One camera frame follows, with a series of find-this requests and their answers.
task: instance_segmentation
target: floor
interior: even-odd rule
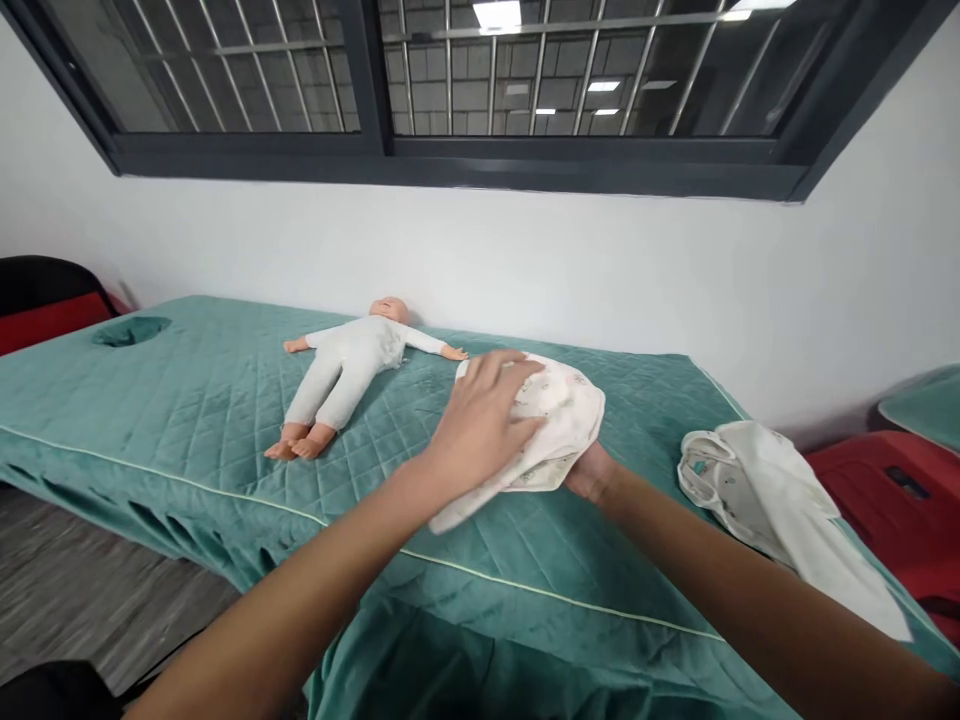
[[[0,684],[86,659],[119,694],[237,597],[193,563],[0,483]]]

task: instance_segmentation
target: white towel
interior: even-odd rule
[[[691,502],[739,540],[895,640],[912,641],[883,576],[831,520],[836,504],[787,438],[755,422],[689,433],[677,466]]]
[[[456,527],[499,492],[544,492],[563,484],[573,464],[597,439],[606,398],[578,370],[527,353],[544,369],[527,378],[517,393],[510,417],[545,417],[547,423],[499,474],[447,505],[430,521],[436,534]],[[470,361],[457,368],[457,378]]]

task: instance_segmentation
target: white baby clothing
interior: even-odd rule
[[[400,367],[407,345],[439,355],[444,342],[380,315],[305,335],[316,357],[284,422],[321,423],[340,430],[381,370]]]
[[[688,433],[677,466],[690,501],[895,640],[912,635],[883,576],[832,521],[840,512],[787,438],[751,421]]]
[[[471,490],[437,513],[430,529],[440,534],[456,527],[486,505],[499,492],[556,490],[600,433],[606,397],[578,370],[549,358],[527,353],[543,363],[520,388],[510,417],[520,420],[545,417],[546,424],[499,474]],[[470,361],[457,368],[463,377]]]

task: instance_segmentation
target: red stool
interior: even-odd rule
[[[85,267],[40,255],[0,259],[0,355],[117,315]]]
[[[960,647],[960,457],[885,430],[807,461],[864,544]]]

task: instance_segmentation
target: window glass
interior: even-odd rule
[[[476,5],[379,0],[398,134],[769,136],[843,3]]]
[[[360,129],[335,0],[43,2],[121,131]]]

